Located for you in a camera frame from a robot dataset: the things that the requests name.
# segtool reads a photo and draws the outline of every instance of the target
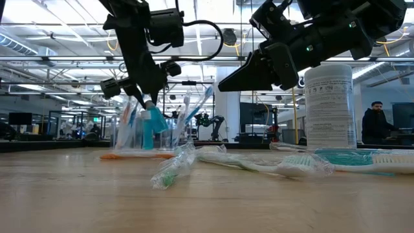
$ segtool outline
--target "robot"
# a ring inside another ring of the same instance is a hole
[[[100,0],[109,11],[104,29],[115,29],[128,78],[101,82],[106,98],[121,93],[135,96],[145,106],[142,93],[156,103],[168,76],[181,73],[178,61],[208,61],[223,47],[223,33],[206,20],[184,22],[184,12],[176,7],[151,12],[145,0]],[[292,4],[284,0],[276,6],[266,0],[252,15],[250,24],[266,41],[249,54],[245,64],[219,84],[220,91],[267,91],[272,84],[283,90],[298,84],[298,71],[316,67],[321,61],[347,50],[354,60],[371,54],[374,42],[399,29],[404,21],[404,0],[297,0],[306,21],[291,25],[283,11]],[[184,44],[183,27],[207,24],[220,37],[217,52],[205,58],[172,57],[159,65],[151,54]],[[166,46],[151,52],[147,44]]]
[[[220,129],[221,124],[224,121],[223,116],[214,116],[213,118],[209,119],[207,113],[199,113],[195,115],[194,118],[197,119],[197,121],[195,122],[195,125],[197,126],[197,131],[200,126],[208,127],[211,124],[215,124],[213,128],[213,133],[212,133],[212,140],[214,142],[220,142],[219,129]]]

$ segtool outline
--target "wooden table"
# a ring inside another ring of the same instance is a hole
[[[411,175],[303,180],[200,162],[152,190],[160,160],[93,150],[0,154],[0,232],[414,232]]]

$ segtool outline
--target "pillar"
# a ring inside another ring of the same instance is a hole
[[[356,141],[362,141],[362,118],[365,114],[365,106],[362,104],[361,84],[354,84],[354,112],[355,112],[355,126],[356,126]]]
[[[234,143],[234,138],[238,136],[240,130],[240,92],[220,92],[219,82],[232,74],[238,67],[218,67],[215,76],[215,115],[223,116],[227,121],[221,124],[219,133],[229,142]]]

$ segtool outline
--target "computer monitor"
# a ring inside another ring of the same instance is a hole
[[[9,113],[8,124],[13,126],[31,125],[32,113]]]
[[[267,108],[264,104],[254,103],[240,103],[240,125],[247,124],[261,124],[261,125],[272,125],[273,124],[273,112],[272,106],[266,105],[269,109],[269,117],[267,119]]]

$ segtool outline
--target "white container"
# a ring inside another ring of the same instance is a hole
[[[310,148],[356,148],[352,68],[320,65],[305,73]]]

